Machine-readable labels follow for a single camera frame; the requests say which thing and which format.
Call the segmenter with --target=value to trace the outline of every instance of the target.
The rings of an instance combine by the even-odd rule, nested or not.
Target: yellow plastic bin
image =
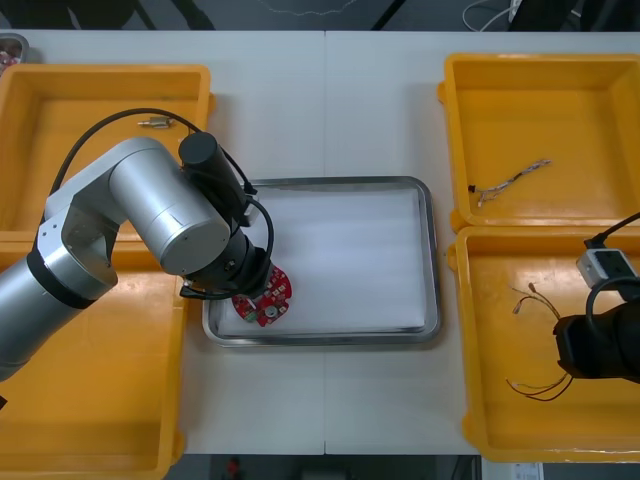
[[[448,253],[456,272],[468,413],[465,435],[496,462],[640,461],[640,386],[580,380],[557,399],[537,402],[506,379],[547,385],[564,373],[552,334],[555,316],[538,302],[513,310],[533,283],[560,315],[584,313],[589,288],[576,267],[593,227],[468,227]],[[608,246],[640,268],[640,230],[622,229]],[[619,304],[602,292],[596,313]]]
[[[451,154],[454,230],[610,225],[640,210],[636,55],[455,54],[438,88]],[[469,186],[501,184],[478,206]]]
[[[154,107],[205,129],[213,107],[202,66],[18,65],[0,80],[0,271],[31,249],[62,161],[92,125]],[[161,141],[177,158],[188,134],[142,128],[150,115],[94,135],[77,173],[117,143]],[[177,431],[187,303],[130,225],[113,256],[119,284],[0,384],[0,478],[161,479],[182,453]]]
[[[60,165],[78,138],[103,118],[162,108],[205,129],[213,97],[198,65],[16,65],[0,81],[0,241],[33,238]],[[117,143],[148,136],[177,158],[188,129],[138,125],[149,114],[107,125],[82,147],[67,178]],[[139,240],[128,223],[120,239]]]
[[[30,248],[0,243],[0,271]],[[0,384],[0,478],[159,480],[180,457],[181,281],[139,242],[113,263],[118,285]]]

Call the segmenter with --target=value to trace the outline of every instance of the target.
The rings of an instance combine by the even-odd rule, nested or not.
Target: white table
[[[201,63],[210,130],[253,178],[414,175],[431,189],[444,328],[426,347],[225,350],[191,325],[189,453],[465,454],[446,129],[436,85],[458,51],[634,52],[638,34],[23,33],[48,63]]]

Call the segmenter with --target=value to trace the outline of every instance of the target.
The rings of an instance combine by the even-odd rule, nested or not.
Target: wire
[[[585,240],[584,244],[587,246],[587,248],[604,248],[604,242],[609,235],[620,230],[622,227],[629,225],[632,222],[635,222],[638,219],[640,219],[640,212],[634,213],[630,217],[627,217],[624,220],[621,220],[615,225],[612,225],[611,227],[607,228],[604,232],[597,234],[593,238],[590,238],[589,240]]]
[[[565,375],[562,377],[562,380],[564,380],[567,376],[568,376],[568,375],[567,375],[567,374],[565,374]],[[536,395],[540,395],[541,393],[546,393],[546,392],[548,392],[549,390],[552,390],[553,388],[555,388],[555,387],[557,387],[558,385],[560,385],[560,383],[562,383],[562,382],[559,382],[557,385],[554,385],[553,387],[548,388],[548,389],[546,389],[546,390],[543,390],[543,391],[541,391],[541,392],[536,392],[536,393],[526,393],[526,392],[522,392],[522,391],[518,390],[517,388],[515,388],[513,385],[511,385],[511,383],[509,383],[509,380],[507,380],[507,385],[509,385],[509,387],[511,388],[511,390],[513,390],[513,391],[514,391],[514,392],[516,392],[516,393],[519,393],[520,395],[522,395],[522,396],[524,396],[524,397],[527,397],[529,400],[535,400],[536,402],[550,402],[550,401],[555,400],[556,398],[558,398],[560,395],[562,395],[564,392],[566,392],[566,391],[567,391],[567,389],[569,388],[569,386],[573,383],[573,377],[569,377],[569,382],[567,382],[567,384],[566,384],[564,387],[562,387],[562,390],[560,390],[558,393],[556,393],[553,397],[550,397],[550,398],[538,398],[538,397],[536,396]]]
[[[491,0],[477,0],[476,2],[473,2],[473,3],[469,4],[469,5],[467,5],[467,7],[464,10],[462,10],[462,23],[464,23],[464,26],[468,30],[470,30],[472,32],[484,32],[487,29],[487,27],[489,27],[489,25],[491,25],[498,18],[502,17],[503,15],[506,15],[507,13],[509,13],[511,11],[514,11],[514,10],[517,11],[518,8],[520,7],[520,4],[512,5],[511,7],[507,8],[505,10],[502,10],[500,13],[498,13],[493,18],[491,18],[487,23],[484,24],[484,26],[480,30],[478,30],[476,28],[473,28],[471,26],[471,24],[467,21],[467,12],[469,10],[471,10],[472,8],[481,6],[483,3],[487,3],[487,2],[490,2],[490,1]],[[578,18],[582,18],[582,14],[580,12],[577,12],[576,10],[571,10],[571,14],[575,15]]]
[[[549,165],[550,163],[551,163],[551,160],[549,159],[538,160],[537,162],[534,162],[531,166],[525,168],[521,172],[516,173],[513,177],[508,179],[506,182],[502,182],[500,185],[487,188],[485,190],[481,190],[477,188],[475,185],[469,185],[468,190],[470,193],[480,194],[480,198],[478,199],[478,207],[482,207],[482,204],[484,202],[495,200],[498,197],[498,195],[504,192],[509,185],[511,185],[516,180],[518,180],[520,177],[527,175],[528,173],[535,172],[540,167],[544,167],[545,165]]]
[[[538,292],[536,290],[535,285],[532,282],[529,282],[529,284],[527,286],[529,287],[529,290],[531,291],[531,293],[527,293],[527,292],[519,290],[519,289],[517,289],[515,287],[511,287],[512,290],[524,295],[520,300],[518,300],[518,303],[516,303],[516,306],[513,308],[513,314],[517,315],[518,313],[520,313],[520,308],[522,307],[522,304],[526,300],[530,299],[530,300],[535,300],[536,302],[543,304],[545,307],[547,307],[549,309],[549,311],[551,313],[553,313],[553,316],[556,317],[557,320],[560,320],[560,318],[561,318],[560,313],[558,312],[556,307],[553,306],[551,301],[547,297],[545,297],[543,294]],[[551,390],[553,390],[554,388],[556,388],[557,386],[562,384],[562,382],[567,378],[567,376],[568,376],[568,374],[565,373],[564,375],[562,375],[558,380],[554,381],[553,383],[550,383],[548,385],[540,385],[540,386],[529,385],[529,384],[526,384],[526,383],[515,383],[515,382],[512,382],[511,380],[509,380],[508,378],[505,378],[505,381],[509,385],[509,388],[511,388],[511,390],[513,390],[514,392],[519,393],[520,395],[523,395],[523,396],[525,396],[527,398],[531,398],[533,400],[541,400],[541,399],[538,399],[538,398],[535,398],[535,397],[537,397],[538,395],[542,395],[544,393],[550,392]],[[528,389],[531,389],[531,390],[537,390],[537,391],[524,392],[522,390],[519,390],[517,387],[525,387],[525,388],[528,388]]]
[[[519,5],[514,5],[513,7],[509,7],[504,9],[503,11],[501,11],[500,13],[494,15],[493,17],[491,17],[491,19],[484,24],[484,27],[482,27],[480,30],[478,30],[479,32],[484,32],[487,28],[489,28],[489,25],[491,25],[493,22],[495,22],[496,20],[498,20],[500,17],[505,16],[506,14],[508,14],[509,12],[511,12],[512,10],[517,10],[519,7]]]
[[[531,290],[532,293],[523,292],[522,290],[518,290],[515,287],[511,287],[511,290],[516,291],[516,292],[521,293],[522,295],[524,295],[524,297],[522,297],[518,301],[518,303],[516,303],[516,306],[513,307],[513,311],[512,311],[513,314],[517,315],[518,313],[520,313],[520,309],[522,308],[522,304],[525,302],[525,300],[529,300],[530,299],[530,300],[535,300],[536,302],[539,302],[539,303],[543,304],[545,307],[547,307],[549,310],[551,310],[551,313],[553,313],[553,315],[556,317],[557,320],[560,320],[561,315],[558,312],[558,310],[556,309],[556,307],[553,306],[551,301],[549,301],[549,299],[547,297],[545,297],[544,295],[542,295],[541,293],[538,293],[532,283],[529,283],[529,289]]]
[[[71,150],[69,150],[69,153],[67,154],[66,158],[62,162],[62,165],[60,166],[60,170],[58,170],[58,174],[56,175],[56,178],[53,181],[53,185],[51,186],[51,191],[49,192],[49,195],[55,193],[60,189],[60,187],[62,186],[62,181],[64,180],[64,177],[67,174],[67,170],[69,170],[69,166],[71,165],[71,162],[75,158],[76,154],[82,148],[82,146],[87,142],[87,140],[89,140],[89,138],[91,138],[98,130],[109,125],[110,123],[115,122],[116,120],[120,120],[121,118],[130,117],[132,115],[139,115],[142,113],[154,113],[156,115],[164,115],[166,117],[177,120],[183,125],[186,125],[188,128],[190,128],[194,132],[202,131],[198,127],[196,127],[193,123],[191,123],[189,120],[181,117],[180,115],[177,115],[173,112],[169,112],[168,110],[163,110],[161,108],[146,108],[146,107],[132,108],[129,110],[123,110],[122,112],[114,113],[113,115],[109,115],[108,117],[100,120],[89,130],[84,132],[84,134],[82,134],[82,136],[76,141],[73,147],[71,147]]]
[[[557,387],[558,385],[560,385],[562,383],[562,381],[565,378],[567,378],[567,375],[569,375],[569,374],[565,373],[564,375],[562,375],[562,377],[560,377],[555,382],[550,383],[549,385],[528,385],[526,383],[516,383],[516,384],[514,384],[513,382],[510,382],[509,379],[506,379],[506,380],[509,383],[509,385],[511,385],[514,389],[516,389],[518,387],[525,387],[525,388],[529,388],[531,390],[537,390],[536,393],[527,393],[527,392],[522,392],[522,391],[518,390],[519,393],[522,393],[524,395],[539,395],[541,393],[544,393],[544,391],[547,390],[547,389],[552,389],[553,387]]]
[[[462,23],[464,23],[464,26],[467,27],[469,30],[471,30],[472,32],[477,32],[478,30],[473,28],[469,22],[467,21],[467,12],[469,10],[471,10],[472,8],[475,8],[479,5],[482,5],[483,3],[487,3],[490,2],[491,0],[477,0],[476,2],[473,2],[469,5],[467,5],[467,7],[462,10]]]
[[[605,289],[605,287],[616,285],[616,284],[631,284],[631,285],[640,285],[640,277],[613,277],[603,280],[598,283],[591,291],[589,292],[589,296],[587,297],[587,304],[585,307],[585,317],[587,321],[587,326],[591,330],[591,332],[598,337],[598,339],[609,345],[611,343],[611,338],[607,334],[605,334],[602,330],[598,328],[598,325],[593,318],[593,306],[596,301],[596,297],[598,294]]]
[[[199,298],[201,300],[226,300],[227,298],[231,298],[236,295],[242,295],[250,287],[254,286],[255,283],[258,280],[260,280],[260,278],[264,276],[264,274],[267,272],[267,269],[271,264],[271,254],[273,253],[273,243],[274,243],[274,237],[275,237],[273,221],[271,220],[271,216],[269,215],[269,212],[267,212],[267,209],[264,208],[264,206],[260,202],[258,202],[257,200],[251,197],[247,197],[247,202],[255,206],[258,210],[260,210],[260,213],[262,213],[262,216],[264,217],[265,222],[267,222],[267,231],[268,231],[267,249],[265,252],[264,259],[260,264],[260,267],[258,268],[256,274],[251,278],[250,281],[247,282],[247,284],[244,287],[236,288],[235,290],[231,290],[226,293],[208,293],[206,291],[196,290],[189,286],[182,287],[183,289],[191,292],[194,298]]]

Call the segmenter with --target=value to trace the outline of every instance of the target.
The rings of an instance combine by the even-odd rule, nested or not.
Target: red circuit board
[[[273,267],[267,289],[257,298],[236,295],[231,298],[238,315],[247,322],[257,322],[261,327],[272,324],[289,310],[287,300],[292,294],[291,282],[278,267]]]

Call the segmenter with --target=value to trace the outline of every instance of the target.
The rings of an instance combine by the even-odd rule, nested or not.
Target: silver robotic arm
[[[216,278],[220,257],[250,267],[253,246],[240,232],[231,243],[242,250],[230,248],[226,217],[150,138],[120,143],[69,179],[48,198],[33,251],[0,275],[0,381],[117,284],[111,253],[125,221],[165,272],[197,281]]]

